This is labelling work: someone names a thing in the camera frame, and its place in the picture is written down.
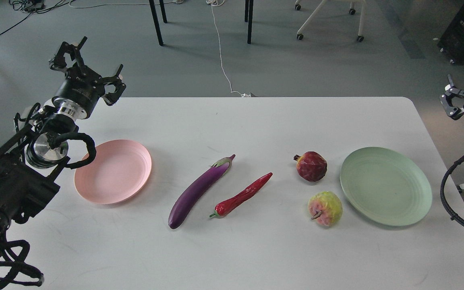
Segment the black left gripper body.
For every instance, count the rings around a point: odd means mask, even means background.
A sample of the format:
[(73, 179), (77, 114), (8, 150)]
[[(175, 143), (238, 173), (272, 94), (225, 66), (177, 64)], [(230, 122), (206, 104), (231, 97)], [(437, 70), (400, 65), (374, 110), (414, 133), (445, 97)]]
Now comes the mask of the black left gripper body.
[(104, 78), (90, 68), (83, 71), (79, 65), (72, 65), (52, 99), (55, 113), (72, 120), (89, 118), (99, 98), (106, 93), (106, 85)]

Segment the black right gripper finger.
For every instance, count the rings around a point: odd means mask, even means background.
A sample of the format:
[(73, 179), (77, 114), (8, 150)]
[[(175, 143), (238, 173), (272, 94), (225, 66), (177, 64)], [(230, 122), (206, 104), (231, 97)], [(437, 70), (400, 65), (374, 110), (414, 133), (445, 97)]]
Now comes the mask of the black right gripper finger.
[(459, 120), (464, 115), (464, 90), (454, 84), (451, 74), (446, 77), (448, 83), (444, 88), (444, 93), (440, 95), (440, 102), (448, 117)]

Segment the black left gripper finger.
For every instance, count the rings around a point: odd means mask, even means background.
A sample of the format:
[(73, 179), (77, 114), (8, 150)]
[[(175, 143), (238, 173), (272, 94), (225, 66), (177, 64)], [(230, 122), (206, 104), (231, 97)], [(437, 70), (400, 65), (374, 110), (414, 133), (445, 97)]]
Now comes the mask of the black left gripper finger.
[[(126, 84), (123, 83), (123, 77), (121, 75), (123, 67), (123, 64), (120, 64), (114, 75), (110, 77), (98, 77), (95, 80), (96, 93), (99, 98), (103, 99), (107, 106), (116, 104), (126, 89)], [(108, 86), (113, 87), (114, 90), (107, 92), (106, 87)]]
[(84, 36), (78, 44), (68, 43), (66, 41), (62, 42), (59, 46), (57, 53), (49, 60), (49, 68), (54, 71), (60, 71), (63, 73), (67, 73), (68, 67), (66, 62), (65, 55), (68, 54), (70, 56), (70, 60), (76, 64), (71, 68), (76, 68), (81, 75), (87, 75), (87, 66), (85, 65), (83, 58), (81, 57), (81, 48), (88, 40), (88, 37)]

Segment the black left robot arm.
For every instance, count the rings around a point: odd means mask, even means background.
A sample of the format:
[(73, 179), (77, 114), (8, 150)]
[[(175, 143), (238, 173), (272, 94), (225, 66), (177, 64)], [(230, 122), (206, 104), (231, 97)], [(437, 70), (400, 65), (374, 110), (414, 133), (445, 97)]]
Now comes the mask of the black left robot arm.
[(7, 239), (11, 222), (24, 224), (35, 217), (59, 192), (55, 180), (63, 169), (92, 163), (94, 140), (79, 132), (77, 120), (91, 116), (99, 100), (114, 105), (126, 89), (119, 65), (102, 77), (81, 56), (87, 41), (62, 42), (49, 67), (64, 74), (51, 105), (33, 105), (28, 114), (14, 117), (15, 134), (0, 147), (0, 290), (9, 284), (40, 286), (44, 274), (25, 262), (30, 245)]

